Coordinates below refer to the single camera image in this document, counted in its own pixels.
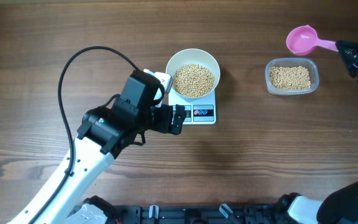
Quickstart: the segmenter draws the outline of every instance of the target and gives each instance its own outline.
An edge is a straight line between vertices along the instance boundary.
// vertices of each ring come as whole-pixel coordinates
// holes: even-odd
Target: pink measuring cup
[[[287,37],[288,49],[297,56],[304,56],[310,54],[316,46],[324,47],[325,49],[338,51],[334,41],[320,40],[317,37],[317,32],[309,25],[300,26],[293,29]]]

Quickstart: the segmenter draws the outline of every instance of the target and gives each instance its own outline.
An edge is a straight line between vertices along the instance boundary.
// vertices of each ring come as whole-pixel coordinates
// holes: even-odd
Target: kitchen scale
[[[186,118],[183,124],[214,124],[216,122],[215,90],[200,99],[188,101],[171,90],[168,94],[168,104],[173,106],[174,113],[175,105],[185,106]]]

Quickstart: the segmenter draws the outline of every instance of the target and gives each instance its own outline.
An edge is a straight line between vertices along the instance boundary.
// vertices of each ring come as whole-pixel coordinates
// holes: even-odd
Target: wood grain
[[[286,36],[305,24],[324,39],[358,41],[358,1],[0,5],[0,223],[22,210],[67,152],[57,83],[66,61],[92,45],[154,71],[165,71],[176,52],[199,48],[222,74],[215,125],[186,126],[179,136],[147,132],[146,146],[125,149],[84,198],[216,205],[299,192],[322,200],[357,181],[358,86],[338,54],[316,49],[309,56],[320,76],[312,94],[266,89],[266,64],[292,57]],[[63,84],[73,135],[84,113],[120,93],[130,73],[109,52],[73,62]]]

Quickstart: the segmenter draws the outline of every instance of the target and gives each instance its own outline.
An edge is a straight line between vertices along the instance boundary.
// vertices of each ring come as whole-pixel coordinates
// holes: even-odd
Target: wooden surface
[[[92,45],[162,72],[176,52],[199,48],[222,74],[215,125],[186,126],[179,136],[148,131],[146,146],[125,149],[84,198],[217,205],[299,192],[322,200],[357,181],[358,86],[338,54],[309,56],[320,77],[312,94],[266,89],[266,64],[292,57],[287,34],[306,24],[324,39],[358,41],[358,1],[0,5],[0,223],[30,202],[67,152],[57,83],[66,61]],[[110,52],[75,60],[63,84],[73,135],[88,109],[121,92],[131,71]]]

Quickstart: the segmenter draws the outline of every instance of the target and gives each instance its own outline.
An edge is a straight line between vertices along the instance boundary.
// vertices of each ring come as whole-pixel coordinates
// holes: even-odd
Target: plastic container
[[[306,90],[282,90],[275,88],[270,79],[271,67],[297,67],[302,66],[308,69],[310,76],[310,88]],[[316,64],[307,58],[278,58],[269,62],[265,69],[267,91],[273,95],[300,95],[315,91],[319,84]]]
[[[165,69],[165,73],[170,74],[171,76],[174,76],[177,72],[177,70],[188,64],[196,63],[201,65],[202,67],[208,68],[209,71],[212,72],[214,75],[214,83],[212,85],[211,91],[209,93],[199,96],[199,97],[188,97],[183,96],[179,94],[175,87],[172,85],[172,89],[178,96],[182,97],[185,100],[191,101],[194,99],[202,98],[208,94],[210,94],[218,85],[219,79],[221,78],[221,70],[219,69],[218,62],[215,60],[214,57],[212,57],[211,54],[204,50],[200,49],[185,49],[182,51],[179,51],[176,53],[172,58],[169,60],[167,68]]]

